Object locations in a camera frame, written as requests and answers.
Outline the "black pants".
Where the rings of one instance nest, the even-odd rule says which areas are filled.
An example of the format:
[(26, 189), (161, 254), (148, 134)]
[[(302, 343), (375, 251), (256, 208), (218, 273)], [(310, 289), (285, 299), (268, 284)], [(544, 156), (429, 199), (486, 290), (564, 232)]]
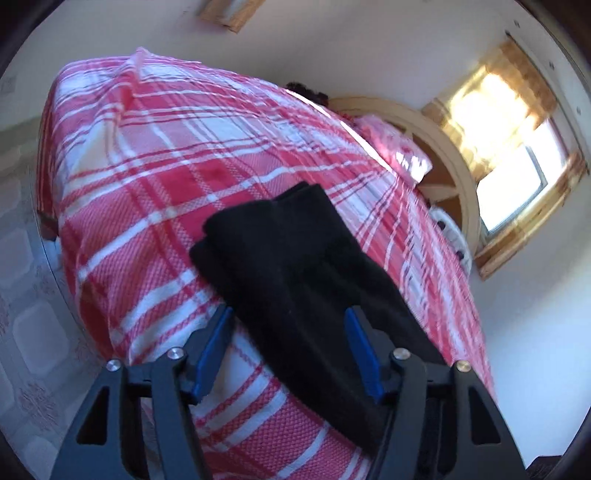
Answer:
[(388, 413), (363, 388), (346, 340), (346, 311), (360, 307), (397, 346), (443, 362), (391, 277), (318, 185), (298, 183), (271, 200), (212, 215), (189, 255), (280, 382), (369, 454)]

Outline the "yellow curtain right panel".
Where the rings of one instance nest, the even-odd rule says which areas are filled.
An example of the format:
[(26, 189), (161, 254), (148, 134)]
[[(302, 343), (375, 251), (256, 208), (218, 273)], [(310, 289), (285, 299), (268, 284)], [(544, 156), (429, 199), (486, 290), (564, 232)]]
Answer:
[(589, 168), (582, 154), (572, 153), (563, 172), (541, 199), (527, 207), (477, 253), (474, 263), (480, 278), (486, 281), (520, 252), (588, 175)]

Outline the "yellow curtain panel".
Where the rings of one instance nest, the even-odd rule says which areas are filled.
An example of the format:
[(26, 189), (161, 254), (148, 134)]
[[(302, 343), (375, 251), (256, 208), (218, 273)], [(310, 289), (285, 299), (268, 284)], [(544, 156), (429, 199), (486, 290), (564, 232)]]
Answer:
[(480, 278), (486, 281), (520, 252), (588, 175), (589, 168), (582, 154), (572, 153), (563, 172), (541, 199), (527, 207), (477, 253), (474, 263)]
[(422, 109), (458, 148), (475, 182), (489, 175), (558, 107), (531, 58), (511, 37)]

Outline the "white black patterned pillow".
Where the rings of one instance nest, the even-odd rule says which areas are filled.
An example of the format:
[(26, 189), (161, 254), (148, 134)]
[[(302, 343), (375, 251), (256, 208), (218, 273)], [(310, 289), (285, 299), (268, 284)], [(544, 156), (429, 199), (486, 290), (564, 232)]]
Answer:
[(462, 230), (452, 217), (442, 208), (431, 206), (429, 213), (457, 256), (466, 276), (469, 277), (472, 271), (473, 258)]

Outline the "cream wooden headboard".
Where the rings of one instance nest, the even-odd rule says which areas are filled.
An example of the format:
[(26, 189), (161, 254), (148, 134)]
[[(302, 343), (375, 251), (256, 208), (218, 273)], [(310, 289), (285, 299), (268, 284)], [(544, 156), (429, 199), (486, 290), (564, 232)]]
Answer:
[(432, 120), (406, 105), (376, 97), (332, 98), (329, 107), (351, 117), (375, 114), (415, 141), (433, 164), (419, 190), (456, 221), (470, 252), (477, 252), (481, 218), (476, 183), (458, 148)]

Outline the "pink floral pillow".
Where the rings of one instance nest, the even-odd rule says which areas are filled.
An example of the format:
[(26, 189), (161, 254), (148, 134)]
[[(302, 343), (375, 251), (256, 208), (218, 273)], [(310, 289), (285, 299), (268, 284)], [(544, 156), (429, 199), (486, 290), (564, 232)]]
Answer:
[(353, 119), (353, 129), (399, 174), (415, 188), (432, 170), (428, 155), (400, 130), (376, 115)]

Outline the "red white plaid bedsheet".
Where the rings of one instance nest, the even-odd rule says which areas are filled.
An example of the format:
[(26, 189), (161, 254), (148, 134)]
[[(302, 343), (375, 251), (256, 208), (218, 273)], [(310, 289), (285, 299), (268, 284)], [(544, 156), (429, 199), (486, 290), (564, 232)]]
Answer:
[(218, 305), (188, 251), (212, 214), (321, 185), (449, 361), (493, 377), (468, 278), (416, 188), (337, 114), (272, 83), (138, 49), (57, 75), (37, 210), (106, 358), (157, 359)]

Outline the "yellow curtain left panel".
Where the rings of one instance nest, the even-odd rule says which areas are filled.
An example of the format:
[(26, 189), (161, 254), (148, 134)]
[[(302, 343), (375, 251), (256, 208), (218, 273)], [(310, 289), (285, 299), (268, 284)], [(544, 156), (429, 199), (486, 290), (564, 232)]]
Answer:
[(558, 107), (531, 58), (511, 37), (422, 109), (458, 148), (475, 182), (489, 175)]

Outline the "dark bundle beside bed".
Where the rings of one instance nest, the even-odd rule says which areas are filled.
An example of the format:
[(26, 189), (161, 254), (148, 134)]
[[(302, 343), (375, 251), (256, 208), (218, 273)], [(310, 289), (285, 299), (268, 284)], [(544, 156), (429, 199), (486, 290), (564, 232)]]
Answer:
[(287, 88), (287, 90), (293, 91), (294, 93), (297, 93), (298, 95), (303, 96), (305, 99), (308, 99), (311, 102), (317, 103), (318, 105), (321, 105), (322, 107), (329, 106), (329, 96), (328, 95), (326, 95), (325, 93), (322, 93), (320, 91), (312, 90), (312, 89), (308, 88), (307, 86), (305, 86), (304, 84), (301, 84), (298, 82), (290, 82), (290, 83), (287, 83), (286, 88)]

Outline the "side window yellow curtain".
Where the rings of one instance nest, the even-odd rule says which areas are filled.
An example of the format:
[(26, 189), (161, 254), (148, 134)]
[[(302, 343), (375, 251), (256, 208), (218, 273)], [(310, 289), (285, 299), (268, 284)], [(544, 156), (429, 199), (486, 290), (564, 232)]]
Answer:
[(238, 33), (263, 3), (264, 0), (209, 0), (198, 17)]

